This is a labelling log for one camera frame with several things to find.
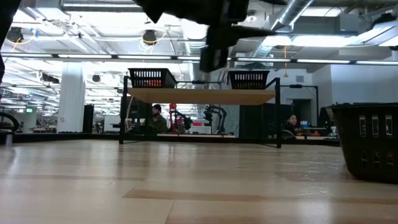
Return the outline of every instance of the shelf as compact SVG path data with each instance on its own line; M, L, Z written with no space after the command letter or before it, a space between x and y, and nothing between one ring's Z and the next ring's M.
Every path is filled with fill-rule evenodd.
M261 105L275 97L275 91L272 90L129 88L128 93L146 103L204 105Z

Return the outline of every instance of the black laundry basket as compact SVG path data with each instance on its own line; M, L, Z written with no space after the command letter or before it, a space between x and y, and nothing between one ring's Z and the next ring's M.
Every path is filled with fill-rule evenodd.
M175 88L168 68L129 68L133 88Z
M264 90L270 71L229 71L229 79L234 90Z
M330 109L348 171L359 179L398 183L398 103Z

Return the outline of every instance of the ceiling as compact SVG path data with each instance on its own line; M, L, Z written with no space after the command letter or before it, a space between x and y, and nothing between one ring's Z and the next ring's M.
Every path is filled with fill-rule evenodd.
M98 3L98 1L73 1L73 3ZM132 4L132 1L101 1L115 4ZM189 55L193 45L204 45L203 41L192 41L204 37L205 27L186 27L184 23L174 16L164 14L158 23L154 24L147 16L140 12L139 8L133 8L129 12L115 12L112 9L104 12L95 8L72 8L62 11L60 7L42 6L25 7L21 5L14 17L13 27L21 27L24 36L21 44L5 41L1 52L15 53L47 53L47 54L115 54L115 55ZM316 0L302 16L336 17L346 11L351 14L365 11L377 11L380 8L395 6L396 1L336 1ZM256 11L255 21L245 21L245 26L264 27L270 15L278 13L282 8L272 7L264 2L253 0L249 9ZM369 24L358 19L361 26ZM143 42L142 35L145 30L155 30L157 43L148 46ZM244 51L249 57L251 52L258 48L262 39L243 40L236 49ZM349 49L336 47L304 47L286 46L272 47L269 52L273 57L287 58L338 58L356 57L360 59L380 60L388 57L391 51L387 47L377 47L377 54L364 54L361 49L354 47ZM43 114L57 112L59 99L59 85L53 88L45 88L48 83L40 80L40 74L45 73L62 81L62 61L26 58L3 58L6 62L6 74L3 85L24 85L24 88L2 88L2 105L9 106L8 110L18 110L15 105L25 106L41 105L51 106L46 109L42 106L39 110ZM177 80L189 81L192 77L188 63L145 63L145 62L95 62L85 61L84 67L87 74L86 103L96 105L96 111L101 114L118 114L120 102L116 96L120 96L116 86L121 86L123 76L127 68L168 68ZM283 63L273 64L273 69L284 68ZM318 69L314 65L289 65L289 68L302 68L310 72ZM101 75L101 82L94 82L93 75Z

